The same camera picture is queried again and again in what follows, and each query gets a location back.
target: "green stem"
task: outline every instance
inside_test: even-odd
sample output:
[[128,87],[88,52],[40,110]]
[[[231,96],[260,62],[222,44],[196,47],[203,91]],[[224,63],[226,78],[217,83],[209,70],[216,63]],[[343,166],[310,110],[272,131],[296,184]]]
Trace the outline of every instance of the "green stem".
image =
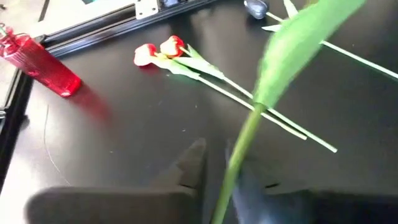
[[221,188],[220,197],[217,201],[216,210],[214,212],[212,224],[222,224],[225,211],[228,207],[229,198],[235,187],[235,180],[239,174],[243,159],[249,149],[249,145],[254,138],[261,120],[261,113],[266,109],[262,104],[256,103],[254,110],[246,119],[245,124],[236,141],[233,154],[229,160],[228,168],[224,175],[224,182]]

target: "red tulip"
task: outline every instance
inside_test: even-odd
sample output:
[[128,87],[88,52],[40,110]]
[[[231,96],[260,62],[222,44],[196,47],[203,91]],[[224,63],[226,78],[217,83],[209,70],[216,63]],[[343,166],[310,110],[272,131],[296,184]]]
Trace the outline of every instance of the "red tulip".
[[174,58],[183,54],[181,48],[184,48],[184,42],[181,38],[173,35],[160,45],[160,52],[167,55],[169,58]]
[[137,66],[145,66],[151,63],[151,57],[155,56],[156,47],[153,44],[144,44],[135,51],[134,64]]

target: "black table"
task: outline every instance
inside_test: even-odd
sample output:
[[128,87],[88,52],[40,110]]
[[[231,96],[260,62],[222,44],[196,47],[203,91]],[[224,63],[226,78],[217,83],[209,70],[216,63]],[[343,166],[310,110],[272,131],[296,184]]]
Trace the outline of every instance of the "black table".
[[[395,0],[368,1],[329,42],[398,72],[397,8]],[[287,16],[282,1],[271,1],[271,12]],[[261,29],[266,24],[276,21],[255,21],[242,1],[219,0],[60,57],[85,85],[64,100],[34,83],[29,123],[19,133],[0,197],[1,223],[23,222],[26,201],[48,187],[145,186],[200,137],[218,155],[212,163],[219,185],[223,150],[227,140],[236,139],[247,109],[201,83],[134,66],[134,49],[179,35],[252,90],[271,35]],[[264,186],[279,184],[273,193],[314,189],[396,196],[397,101],[396,80],[324,47],[276,109],[338,153],[264,119],[249,160]]]

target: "red glass bottle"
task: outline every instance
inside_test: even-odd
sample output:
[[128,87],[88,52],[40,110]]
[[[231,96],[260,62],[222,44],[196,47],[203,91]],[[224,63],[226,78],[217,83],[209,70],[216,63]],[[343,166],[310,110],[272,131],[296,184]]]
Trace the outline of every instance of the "red glass bottle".
[[13,34],[0,24],[0,56],[47,86],[56,94],[68,97],[79,89],[81,80],[27,34]]

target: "metal bracket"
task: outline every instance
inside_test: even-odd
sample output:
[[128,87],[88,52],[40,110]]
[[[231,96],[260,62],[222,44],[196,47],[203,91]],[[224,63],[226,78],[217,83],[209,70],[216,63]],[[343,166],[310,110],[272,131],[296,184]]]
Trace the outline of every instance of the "metal bracket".
[[136,0],[136,18],[143,19],[159,12],[157,0]]

